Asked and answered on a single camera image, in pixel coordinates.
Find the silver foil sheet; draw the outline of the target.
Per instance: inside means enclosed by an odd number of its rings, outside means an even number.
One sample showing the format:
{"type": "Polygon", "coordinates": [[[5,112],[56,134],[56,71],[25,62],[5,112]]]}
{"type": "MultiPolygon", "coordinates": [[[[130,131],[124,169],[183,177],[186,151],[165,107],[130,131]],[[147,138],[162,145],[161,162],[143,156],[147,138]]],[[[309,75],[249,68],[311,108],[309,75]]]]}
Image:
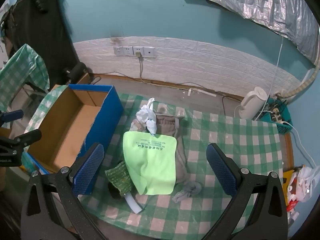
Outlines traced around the silver foil sheet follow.
{"type": "Polygon", "coordinates": [[[319,24],[305,0],[208,0],[290,40],[319,65],[319,24]]]}

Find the green checkered tablecloth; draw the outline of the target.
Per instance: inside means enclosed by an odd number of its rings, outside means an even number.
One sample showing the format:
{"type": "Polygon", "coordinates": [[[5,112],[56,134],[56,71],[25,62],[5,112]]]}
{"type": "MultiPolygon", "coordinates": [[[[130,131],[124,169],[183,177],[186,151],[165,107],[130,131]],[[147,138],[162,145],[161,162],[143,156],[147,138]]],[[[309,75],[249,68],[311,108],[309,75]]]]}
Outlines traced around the green checkered tablecloth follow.
{"type": "MultiPolygon", "coordinates": [[[[172,194],[140,195],[135,200],[142,206],[134,214],[124,200],[113,199],[107,190],[105,171],[123,158],[123,135],[129,129],[135,113],[146,104],[140,95],[118,93],[124,108],[114,131],[96,180],[81,204],[95,218],[131,233],[162,239],[200,239],[213,225],[230,201],[217,181],[206,159],[206,147],[215,142],[240,167],[256,174],[283,174],[280,137],[275,124],[251,121],[213,113],[199,112],[162,102],[155,102],[159,113],[180,118],[180,134],[186,158],[187,180],[202,185],[195,196],[175,203],[172,194]]],[[[22,163],[28,172],[37,167],[26,159],[22,163]]]]}

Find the blue cardboard box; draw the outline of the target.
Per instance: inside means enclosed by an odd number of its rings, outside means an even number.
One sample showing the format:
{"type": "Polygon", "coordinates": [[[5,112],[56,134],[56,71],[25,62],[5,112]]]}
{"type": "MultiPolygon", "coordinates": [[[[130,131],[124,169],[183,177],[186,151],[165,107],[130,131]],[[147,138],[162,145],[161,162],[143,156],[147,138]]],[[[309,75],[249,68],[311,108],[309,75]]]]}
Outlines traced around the blue cardboard box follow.
{"type": "Polygon", "coordinates": [[[26,128],[42,133],[41,140],[27,148],[26,159],[47,174],[71,166],[96,142],[106,150],[123,111],[114,86],[55,86],[26,128]]]}

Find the grey brown trousers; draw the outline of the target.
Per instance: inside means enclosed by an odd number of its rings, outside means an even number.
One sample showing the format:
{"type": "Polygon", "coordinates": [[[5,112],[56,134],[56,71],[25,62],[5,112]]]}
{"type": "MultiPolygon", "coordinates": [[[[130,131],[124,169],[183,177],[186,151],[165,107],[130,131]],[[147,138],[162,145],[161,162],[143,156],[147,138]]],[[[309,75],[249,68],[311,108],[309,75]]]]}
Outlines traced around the grey brown trousers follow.
{"type": "Polygon", "coordinates": [[[180,118],[156,114],[156,134],[127,131],[123,154],[130,178],[140,194],[169,194],[187,177],[180,118]]]}

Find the black and white sock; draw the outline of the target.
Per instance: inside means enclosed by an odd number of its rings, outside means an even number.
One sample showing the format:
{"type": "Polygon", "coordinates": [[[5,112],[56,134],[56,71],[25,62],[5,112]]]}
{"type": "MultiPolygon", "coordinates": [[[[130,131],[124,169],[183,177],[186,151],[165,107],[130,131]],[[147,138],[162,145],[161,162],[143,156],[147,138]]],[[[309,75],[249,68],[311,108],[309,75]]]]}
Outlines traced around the black and white sock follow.
{"type": "Polygon", "coordinates": [[[131,192],[128,192],[122,196],[120,191],[111,182],[108,183],[108,190],[113,199],[120,200],[124,198],[133,213],[139,214],[142,212],[142,208],[135,201],[131,192]]]}

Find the light green cloth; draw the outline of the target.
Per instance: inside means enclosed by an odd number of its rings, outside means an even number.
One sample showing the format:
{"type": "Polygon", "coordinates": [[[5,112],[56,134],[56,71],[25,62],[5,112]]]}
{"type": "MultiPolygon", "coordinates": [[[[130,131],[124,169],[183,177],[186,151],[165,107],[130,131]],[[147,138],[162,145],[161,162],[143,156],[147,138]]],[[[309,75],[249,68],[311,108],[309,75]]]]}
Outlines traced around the light green cloth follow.
{"type": "Polygon", "coordinates": [[[127,131],[123,135],[125,164],[140,195],[167,195],[176,184],[177,140],[168,135],[127,131]]]}

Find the small grey sock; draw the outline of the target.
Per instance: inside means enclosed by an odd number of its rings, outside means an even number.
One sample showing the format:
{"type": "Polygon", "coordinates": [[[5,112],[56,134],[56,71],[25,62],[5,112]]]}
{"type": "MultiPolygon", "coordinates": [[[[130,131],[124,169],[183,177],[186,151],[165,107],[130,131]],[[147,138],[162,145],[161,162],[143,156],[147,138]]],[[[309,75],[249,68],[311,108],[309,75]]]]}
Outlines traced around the small grey sock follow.
{"type": "Polygon", "coordinates": [[[201,190],[202,186],[200,183],[196,181],[189,181],[183,186],[181,191],[179,191],[173,196],[172,200],[175,203],[181,202],[187,198],[198,195],[201,192],[201,190]]]}

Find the white red plastic bag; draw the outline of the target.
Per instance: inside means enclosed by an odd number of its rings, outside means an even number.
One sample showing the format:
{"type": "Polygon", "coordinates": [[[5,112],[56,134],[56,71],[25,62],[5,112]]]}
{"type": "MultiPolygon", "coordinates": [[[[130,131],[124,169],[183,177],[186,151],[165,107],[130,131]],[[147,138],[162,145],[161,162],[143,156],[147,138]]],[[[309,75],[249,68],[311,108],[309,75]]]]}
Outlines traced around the white red plastic bag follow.
{"type": "Polygon", "coordinates": [[[307,202],[319,183],[319,166],[302,166],[284,173],[283,193],[286,211],[290,212],[301,202],[307,202]]]}

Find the white electric kettle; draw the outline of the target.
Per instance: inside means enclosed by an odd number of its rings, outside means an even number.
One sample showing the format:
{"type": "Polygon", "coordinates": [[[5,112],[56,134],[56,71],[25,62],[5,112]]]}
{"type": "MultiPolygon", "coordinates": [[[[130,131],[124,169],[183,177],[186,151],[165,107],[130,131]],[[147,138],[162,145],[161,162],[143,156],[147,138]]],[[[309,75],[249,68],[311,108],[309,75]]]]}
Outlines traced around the white electric kettle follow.
{"type": "Polygon", "coordinates": [[[268,96],[266,92],[260,87],[255,87],[254,90],[246,94],[240,103],[240,118],[252,120],[263,107],[267,99],[268,96]]]}

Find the white wall socket row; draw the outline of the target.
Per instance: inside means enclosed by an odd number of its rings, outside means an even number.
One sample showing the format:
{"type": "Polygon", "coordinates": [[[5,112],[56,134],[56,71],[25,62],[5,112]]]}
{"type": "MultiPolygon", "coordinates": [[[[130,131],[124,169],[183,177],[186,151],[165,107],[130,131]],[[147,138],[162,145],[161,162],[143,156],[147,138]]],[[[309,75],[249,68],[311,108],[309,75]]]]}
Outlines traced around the white wall socket row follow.
{"type": "Polygon", "coordinates": [[[130,57],[156,57],[154,47],[142,46],[114,46],[114,54],[116,56],[130,56],[130,57]]]}

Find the black hanging coat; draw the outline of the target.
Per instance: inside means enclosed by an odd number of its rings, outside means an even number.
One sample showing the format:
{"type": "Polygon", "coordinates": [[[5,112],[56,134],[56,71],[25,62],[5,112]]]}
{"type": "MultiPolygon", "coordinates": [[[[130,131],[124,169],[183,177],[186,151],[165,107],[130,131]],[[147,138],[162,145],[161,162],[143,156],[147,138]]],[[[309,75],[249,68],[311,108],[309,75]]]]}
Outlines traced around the black hanging coat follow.
{"type": "Polygon", "coordinates": [[[17,0],[1,18],[1,32],[8,57],[24,44],[42,57],[50,87],[73,81],[72,71],[80,62],[58,0],[17,0]]]}

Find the white blue plastic bag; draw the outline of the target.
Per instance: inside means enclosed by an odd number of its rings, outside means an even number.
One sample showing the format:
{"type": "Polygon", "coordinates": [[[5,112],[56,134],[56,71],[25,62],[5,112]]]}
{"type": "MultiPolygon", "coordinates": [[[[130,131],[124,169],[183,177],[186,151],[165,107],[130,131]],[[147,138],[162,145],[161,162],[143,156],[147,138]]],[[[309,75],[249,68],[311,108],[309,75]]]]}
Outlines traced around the white blue plastic bag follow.
{"type": "Polygon", "coordinates": [[[136,119],[138,122],[143,124],[148,132],[151,135],[155,135],[157,132],[157,125],[156,125],[156,114],[153,111],[153,103],[155,98],[149,98],[148,103],[143,105],[140,110],[136,113],[136,119]]]}

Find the teal basket with power strip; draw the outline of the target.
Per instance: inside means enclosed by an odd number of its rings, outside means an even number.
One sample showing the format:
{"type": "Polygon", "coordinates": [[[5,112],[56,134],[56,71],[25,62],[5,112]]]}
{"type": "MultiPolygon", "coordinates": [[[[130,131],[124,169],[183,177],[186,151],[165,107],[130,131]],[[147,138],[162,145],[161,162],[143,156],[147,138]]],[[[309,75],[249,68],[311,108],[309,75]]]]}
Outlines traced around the teal basket with power strip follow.
{"type": "Polygon", "coordinates": [[[287,100],[268,98],[266,105],[257,114],[255,120],[276,124],[279,134],[291,131],[293,124],[287,107],[287,100]]]}

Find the checkered covered chair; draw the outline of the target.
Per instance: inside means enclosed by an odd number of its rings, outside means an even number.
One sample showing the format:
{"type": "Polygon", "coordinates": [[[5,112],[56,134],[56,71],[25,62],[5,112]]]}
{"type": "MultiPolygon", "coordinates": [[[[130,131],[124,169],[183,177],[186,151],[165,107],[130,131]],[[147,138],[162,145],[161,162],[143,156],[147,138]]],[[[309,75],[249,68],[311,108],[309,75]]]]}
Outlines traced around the checkered covered chair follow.
{"type": "Polygon", "coordinates": [[[24,83],[31,83],[41,90],[50,88],[44,60],[28,44],[24,44],[1,69],[1,111],[7,108],[24,83]]]}

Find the green sparkly knitted cloth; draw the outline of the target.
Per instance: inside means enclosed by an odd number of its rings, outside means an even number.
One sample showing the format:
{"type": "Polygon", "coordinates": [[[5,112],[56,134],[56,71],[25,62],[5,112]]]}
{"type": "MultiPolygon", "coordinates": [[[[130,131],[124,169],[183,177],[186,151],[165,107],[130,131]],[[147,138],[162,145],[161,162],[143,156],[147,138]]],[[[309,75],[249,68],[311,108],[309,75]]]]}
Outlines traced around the green sparkly knitted cloth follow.
{"type": "Polygon", "coordinates": [[[130,177],[125,161],[120,161],[117,166],[105,171],[108,179],[108,188],[112,195],[124,197],[135,187],[130,177]]]}

